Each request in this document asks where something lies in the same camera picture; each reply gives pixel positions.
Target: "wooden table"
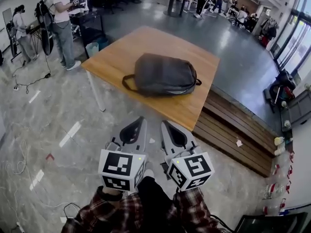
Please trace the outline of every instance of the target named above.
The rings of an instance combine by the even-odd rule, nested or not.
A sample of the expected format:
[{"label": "wooden table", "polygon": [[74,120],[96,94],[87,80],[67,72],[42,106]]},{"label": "wooden table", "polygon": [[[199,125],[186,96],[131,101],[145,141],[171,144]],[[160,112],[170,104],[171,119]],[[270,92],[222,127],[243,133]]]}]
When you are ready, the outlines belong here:
[{"label": "wooden table", "polygon": [[[189,61],[195,68],[197,78],[202,81],[202,85],[196,86],[191,94],[169,98],[146,98],[127,90],[122,85],[122,78],[134,74],[136,60],[146,52]],[[144,26],[104,48],[86,60],[82,67],[87,70],[100,110],[105,110],[104,103],[92,74],[192,131],[207,98],[218,63],[219,58],[198,46]],[[129,82],[129,85],[135,87],[134,82]]]},{"label": "wooden table", "polygon": [[167,8],[167,11],[164,11],[163,13],[167,16],[171,16],[171,17],[181,17],[182,14],[183,14],[183,10],[184,10],[184,7],[185,7],[185,3],[186,3],[186,0],[183,0],[182,2],[182,5],[181,5],[181,8],[180,8],[180,12],[179,13],[176,13],[176,12],[173,12],[172,9],[173,9],[173,4],[174,4],[174,0],[170,0],[169,2],[169,6]]}]

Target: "red plaid shirt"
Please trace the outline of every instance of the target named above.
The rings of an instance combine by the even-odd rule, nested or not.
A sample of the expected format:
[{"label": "red plaid shirt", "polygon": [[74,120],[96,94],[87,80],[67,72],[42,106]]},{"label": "red plaid shirt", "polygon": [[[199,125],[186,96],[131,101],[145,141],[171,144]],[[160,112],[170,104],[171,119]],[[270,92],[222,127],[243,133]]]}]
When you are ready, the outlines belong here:
[{"label": "red plaid shirt", "polygon": [[[101,197],[103,187],[98,187],[91,203],[82,208],[75,218],[67,219],[62,233],[112,232],[136,233],[143,221],[143,209],[138,193],[123,198],[116,209]],[[203,201],[200,189],[195,188],[174,195],[175,205],[167,212],[168,221],[178,218],[186,231],[198,233],[227,233],[218,229],[218,221],[210,218],[210,213]]]}]

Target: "marble tile floor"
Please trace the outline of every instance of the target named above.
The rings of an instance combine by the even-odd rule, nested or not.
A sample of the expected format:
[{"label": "marble tile floor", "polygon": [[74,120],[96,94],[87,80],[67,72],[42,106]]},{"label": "marble tile floor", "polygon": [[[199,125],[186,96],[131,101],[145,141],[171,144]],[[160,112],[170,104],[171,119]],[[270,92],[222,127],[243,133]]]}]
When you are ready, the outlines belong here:
[{"label": "marble tile floor", "polygon": [[[83,54],[78,41],[75,51],[77,56]],[[5,52],[5,57],[9,59],[10,52]],[[96,187],[102,184],[97,175],[100,150],[110,140],[113,127],[135,115],[148,120],[146,154],[155,167],[159,184],[173,197],[176,185],[166,180],[159,165],[164,159],[159,131],[162,116],[97,80],[107,101],[106,111],[100,112],[86,72],[82,68],[70,72],[62,69],[56,50],[47,59],[52,76],[31,85],[28,94],[25,87],[13,90],[15,81],[11,76],[21,66],[21,58],[12,64],[6,61],[0,68],[0,111],[6,127],[0,143],[0,228],[9,233],[18,220],[26,232],[60,232],[65,205],[51,208],[43,203],[56,206],[74,202],[81,207],[89,203]],[[17,72],[17,80],[27,83],[44,76],[46,65],[41,52],[37,61]],[[40,93],[29,103],[38,90]],[[81,128],[61,148],[59,143],[76,122]],[[149,143],[150,138],[155,140],[153,144]],[[23,161],[27,152],[25,141],[28,168],[21,175],[14,175],[12,170],[18,172],[17,163]],[[198,143],[209,153],[216,170],[202,187],[205,201],[212,214],[235,228],[243,214],[254,212],[264,179],[204,142]],[[46,160],[50,153],[54,160]],[[40,170],[44,173],[34,190],[30,190],[28,170],[32,180]],[[66,212],[68,216],[76,214],[72,207]]]}]

